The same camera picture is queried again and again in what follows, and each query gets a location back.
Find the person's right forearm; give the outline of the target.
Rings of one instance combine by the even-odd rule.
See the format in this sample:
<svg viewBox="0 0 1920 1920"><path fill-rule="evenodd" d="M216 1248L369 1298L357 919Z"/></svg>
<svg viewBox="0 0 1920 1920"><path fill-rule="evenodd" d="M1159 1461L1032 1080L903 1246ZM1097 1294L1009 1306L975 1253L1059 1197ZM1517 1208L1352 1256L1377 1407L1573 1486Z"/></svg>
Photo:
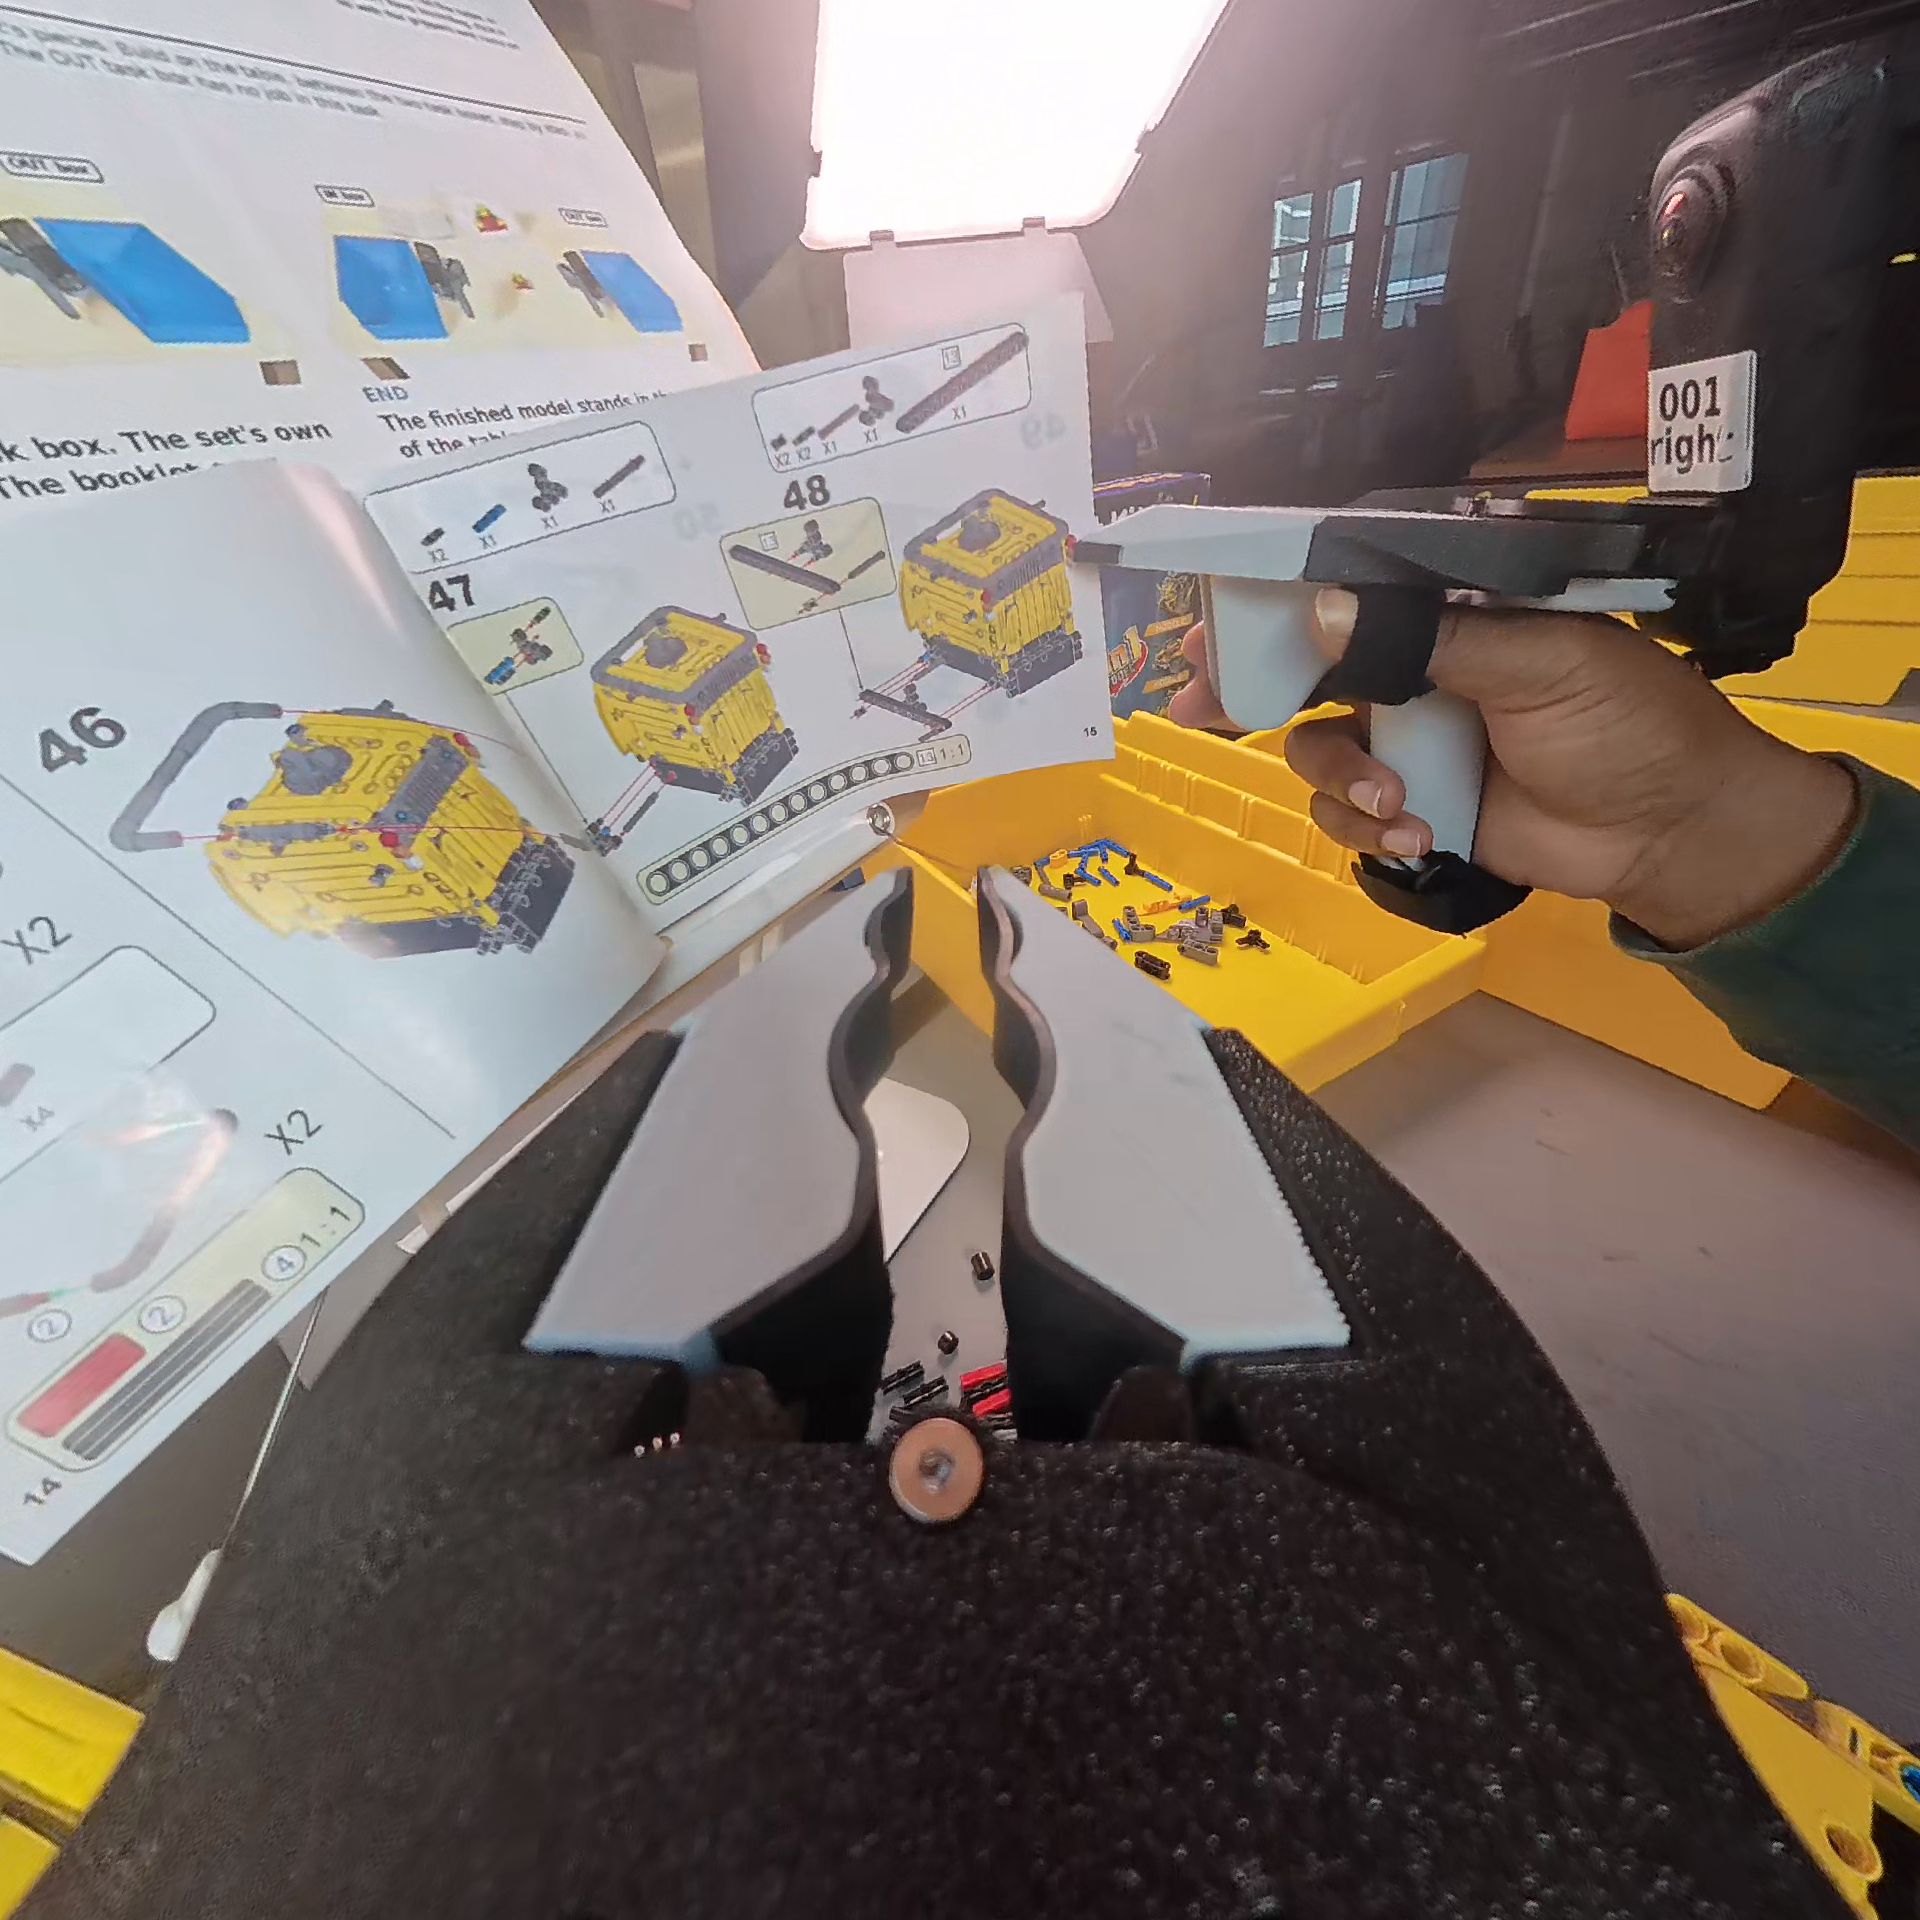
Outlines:
<svg viewBox="0 0 1920 1920"><path fill-rule="evenodd" d="M1798 895L1678 950L1610 916L1624 953L1674 974L1742 1049L1918 1146L1918 793L1856 756L1856 823Z"/></svg>

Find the yellow parts bin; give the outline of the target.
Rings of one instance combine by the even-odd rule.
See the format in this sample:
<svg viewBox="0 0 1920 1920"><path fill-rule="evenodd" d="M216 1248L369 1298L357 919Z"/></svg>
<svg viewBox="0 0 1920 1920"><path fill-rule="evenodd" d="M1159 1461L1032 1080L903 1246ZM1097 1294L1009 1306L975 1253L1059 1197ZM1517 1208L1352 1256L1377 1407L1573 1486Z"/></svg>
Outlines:
<svg viewBox="0 0 1920 1920"><path fill-rule="evenodd" d="M1794 650L1721 681L1758 726L1918 784L1918 476L1856 479L1838 576ZM1747 1050L1667 972L1615 949L1605 908L1535 894L1483 934L1481 990L1689 1082L1766 1109L1787 1073Z"/></svg>
<svg viewBox="0 0 1920 1920"><path fill-rule="evenodd" d="M1000 774L935 793L864 872L914 872L912 957L982 1029L993 994L979 962L971 879L984 866L1032 869L1066 881L1091 860L1088 904L1109 936L1128 908L1146 925L1177 904L1234 904L1214 967L1169 962L1165 990L1217 1026L1239 1029L1298 1086L1315 1090L1375 1057L1417 1022L1467 997L1483 944L1431 932L1370 903L1349 854L1311 815L1307 786L1262 745L1234 743L1139 712L1117 726L1117 753Z"/></svg>
<svg viewBox="0 0 1920 1920"><path fill-rule="evenodd" d="M3 1649L5 1912L79 1828L139 1725L131 1704Z"/></svg>

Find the person's right hand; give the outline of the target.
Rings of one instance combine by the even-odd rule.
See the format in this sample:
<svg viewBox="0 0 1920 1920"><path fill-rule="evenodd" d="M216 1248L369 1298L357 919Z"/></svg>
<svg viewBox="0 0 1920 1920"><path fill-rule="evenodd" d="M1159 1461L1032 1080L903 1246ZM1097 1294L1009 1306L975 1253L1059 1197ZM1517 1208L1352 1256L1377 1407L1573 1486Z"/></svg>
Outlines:
<svg viewBox="0 0 1920 1920"><path fill-rule="evenodd" d="M1474 860L1691 950L1803 894L1849 841L1854 772L1752 725L1605 614L1453 607L1430 676L1480 709Z"/></svg>

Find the yellow black lego model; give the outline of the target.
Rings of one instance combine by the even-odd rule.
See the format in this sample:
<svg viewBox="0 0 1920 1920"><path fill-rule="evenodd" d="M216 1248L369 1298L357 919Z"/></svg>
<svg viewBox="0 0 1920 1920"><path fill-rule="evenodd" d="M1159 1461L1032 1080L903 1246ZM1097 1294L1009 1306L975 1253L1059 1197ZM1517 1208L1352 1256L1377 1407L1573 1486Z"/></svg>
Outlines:
<svg viewBox="0 0 1920 1920"><path fill-rule="evenodd" d="M1917 1917L1917 1752L1689 1598L1667 1607L1744 1759L1853 1912Z"/></svg>

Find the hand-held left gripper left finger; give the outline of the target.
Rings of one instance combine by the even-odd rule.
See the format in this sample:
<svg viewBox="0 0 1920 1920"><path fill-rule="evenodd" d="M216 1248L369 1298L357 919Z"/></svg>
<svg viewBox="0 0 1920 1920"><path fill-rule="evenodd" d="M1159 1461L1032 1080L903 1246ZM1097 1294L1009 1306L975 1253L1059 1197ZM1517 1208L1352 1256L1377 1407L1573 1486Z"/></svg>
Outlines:
<svg viewBox="0 0 1920 1920"><path fill-rule="evenodd" d="M867 1101L895 1061L914 879L855 888L683 1020L531 1352L877 1373L893 1325Z"/></svg>

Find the white light panel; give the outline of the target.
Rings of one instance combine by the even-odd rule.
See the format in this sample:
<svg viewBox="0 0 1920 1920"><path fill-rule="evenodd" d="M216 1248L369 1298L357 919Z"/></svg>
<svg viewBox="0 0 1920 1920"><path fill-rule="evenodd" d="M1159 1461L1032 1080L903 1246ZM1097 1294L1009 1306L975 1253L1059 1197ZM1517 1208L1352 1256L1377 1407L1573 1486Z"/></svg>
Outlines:
<svg viewBox="0 0 1920 1920"><path fill-rule="evenodd" d="M802 244L1104 217L1224 1L823 1Z"/></svg>

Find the dark framed window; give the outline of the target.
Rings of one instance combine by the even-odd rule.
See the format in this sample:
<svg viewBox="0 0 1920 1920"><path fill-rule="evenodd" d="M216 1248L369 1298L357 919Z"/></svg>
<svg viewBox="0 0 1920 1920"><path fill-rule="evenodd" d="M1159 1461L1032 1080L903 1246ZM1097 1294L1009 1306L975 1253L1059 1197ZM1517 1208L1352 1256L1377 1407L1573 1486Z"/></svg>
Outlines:
<svg viewBox="0 0 1920 1920"><path fill-rule="evenodd" d="M1467 177L1467 152L1415 151L1373 175L1288 184L1271 208L1262 345L1346 342L1440 304Z"/></svg>

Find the printed task sheet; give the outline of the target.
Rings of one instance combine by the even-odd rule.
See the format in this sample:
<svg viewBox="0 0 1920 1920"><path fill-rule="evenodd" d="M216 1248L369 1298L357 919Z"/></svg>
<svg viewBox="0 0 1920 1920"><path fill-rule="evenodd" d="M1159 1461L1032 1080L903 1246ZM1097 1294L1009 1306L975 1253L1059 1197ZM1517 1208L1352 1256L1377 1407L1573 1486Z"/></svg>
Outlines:
<svg viewBox="0 0 1920 1920"><path fill-rule="evenodd" d="M8 1L3 513L758 369L531 4Z"/></svg>

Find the blue robot kit box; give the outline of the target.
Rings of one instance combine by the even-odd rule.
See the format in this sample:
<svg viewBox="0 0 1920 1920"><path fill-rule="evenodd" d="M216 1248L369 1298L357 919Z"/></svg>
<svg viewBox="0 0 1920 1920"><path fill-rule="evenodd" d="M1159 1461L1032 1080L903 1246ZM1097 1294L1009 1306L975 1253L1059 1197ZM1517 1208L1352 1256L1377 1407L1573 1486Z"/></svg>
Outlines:
<svg viewBox="0 0 1920 1920"><path fill-rule="evenodd" d="M1205 470L1146 470L1099 479L1094 486L1096 545L1114 545L1114 524L1151 505L1207 505L1211 478ZM1194 681L1184 637L1202 616L1198 576L1179 569L1107 564L1099 572L1112 709L1166 714L1173 695Z"/></svg>

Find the pile of black red pins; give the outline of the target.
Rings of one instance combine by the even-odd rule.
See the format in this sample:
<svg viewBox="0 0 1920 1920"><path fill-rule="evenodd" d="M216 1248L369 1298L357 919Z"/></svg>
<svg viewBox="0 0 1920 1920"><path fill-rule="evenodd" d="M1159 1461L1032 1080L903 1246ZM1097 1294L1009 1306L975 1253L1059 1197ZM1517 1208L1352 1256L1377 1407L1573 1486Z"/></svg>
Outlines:
<svg viewBox="0 0 1920 1920"><path fill-rule="evenodd" d="M895 1277L895 1332L881 1366L877 1431L899 1438L919 1416L952 1414L1010 1445L1017 1416L997 1255L969 1249Z"/></svg>

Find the heap of small lego parts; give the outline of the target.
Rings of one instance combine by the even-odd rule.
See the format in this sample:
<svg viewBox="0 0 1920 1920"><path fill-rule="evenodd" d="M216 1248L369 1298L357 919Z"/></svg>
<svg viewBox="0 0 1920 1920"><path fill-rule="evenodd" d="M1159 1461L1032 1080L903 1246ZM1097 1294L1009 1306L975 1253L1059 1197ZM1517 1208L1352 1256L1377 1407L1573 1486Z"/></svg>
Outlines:
<svg viewBox="0 0 1920 1920"><path fill-rule="evenodd" d="M1281 936L1237 900L1194 890L1104 834L1017 860L1010 876L1165 982L1281 953Z"/></svg>

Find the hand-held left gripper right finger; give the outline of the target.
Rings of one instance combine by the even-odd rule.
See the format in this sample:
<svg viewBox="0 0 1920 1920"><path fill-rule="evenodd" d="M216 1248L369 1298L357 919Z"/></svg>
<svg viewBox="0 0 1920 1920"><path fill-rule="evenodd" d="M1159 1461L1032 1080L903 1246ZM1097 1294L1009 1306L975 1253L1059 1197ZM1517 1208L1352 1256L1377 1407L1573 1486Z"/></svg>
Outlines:
<svg viewBox="0 0 1920 1920"><path fill-rule="evenodd" d="M1352 1324L1207 1023L1075 929L1010 870L976 876L993 1057L1022 1100L1003 1176L1002 1295L1017 1256L1064 1271L1166 1365L1343 1352Z"/></svg>

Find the lego instruction booklet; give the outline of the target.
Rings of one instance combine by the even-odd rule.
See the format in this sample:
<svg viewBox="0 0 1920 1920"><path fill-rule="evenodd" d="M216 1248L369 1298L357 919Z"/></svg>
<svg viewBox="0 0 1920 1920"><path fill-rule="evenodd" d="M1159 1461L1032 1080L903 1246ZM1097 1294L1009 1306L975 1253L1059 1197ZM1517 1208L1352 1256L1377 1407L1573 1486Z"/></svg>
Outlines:
<svg viewBox="0 0 1920 1920"><path fill-rule="evenodd" d="M5 1556L31 1565L882 802L1114 746L1088 322L1007 306L349 492L5 530Z"/></svg>

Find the orange plastic object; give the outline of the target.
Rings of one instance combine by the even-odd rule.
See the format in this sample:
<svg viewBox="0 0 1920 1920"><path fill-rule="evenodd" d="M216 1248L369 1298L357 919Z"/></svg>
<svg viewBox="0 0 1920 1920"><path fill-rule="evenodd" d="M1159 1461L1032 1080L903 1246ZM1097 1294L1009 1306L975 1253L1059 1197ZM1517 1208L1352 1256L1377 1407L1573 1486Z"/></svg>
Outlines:
<svg viewBox="0 0 1920 1920"><path fill-rule="evenodd" d="M1586 330L1565 423L1566 442L1647 434L1651 317L1653 301L1639 298L1617 319Z"/></svg>

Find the white book stand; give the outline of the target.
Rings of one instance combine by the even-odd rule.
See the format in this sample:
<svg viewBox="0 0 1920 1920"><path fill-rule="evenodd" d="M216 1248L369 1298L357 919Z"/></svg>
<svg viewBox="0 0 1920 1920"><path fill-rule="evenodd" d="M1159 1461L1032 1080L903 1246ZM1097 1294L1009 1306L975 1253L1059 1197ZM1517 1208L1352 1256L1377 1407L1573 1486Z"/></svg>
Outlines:
<svg viewBox="0 0 1920 1920"><path fill-rule="evenodd" d="M854 881L854 876L826 879L823 886L811 886L811 881L826 878L831 852L850 852L854 844L854 826L832 826L815 849L784 854L775 863L774 878L752 885L741 903L701 909L689 929L669 938L669 957L635 1001L482 1140L466 1160L415 1200L378 1236L375 1249L357 1256L346 1279L331 1281L322 1304L299 1309L287 1334L288 1362L279 1400L256 1445L237 1505L249 1502L296 1386L318 1381L349 1332L369 1312L374 1298L393 1281L406 1262L632 1050L640 1036L682 1032L709 997L768 965L784 938L797 938L807 922L815 922L838 900L838 890ZM969 1121L950 1100L907 1087L893 1073L882 1076L867 1095L867 1117L877 1146L881 1248L888 1256L895 1256L950 1186L953 1172L960 1170L969 1151Z"/></svg>

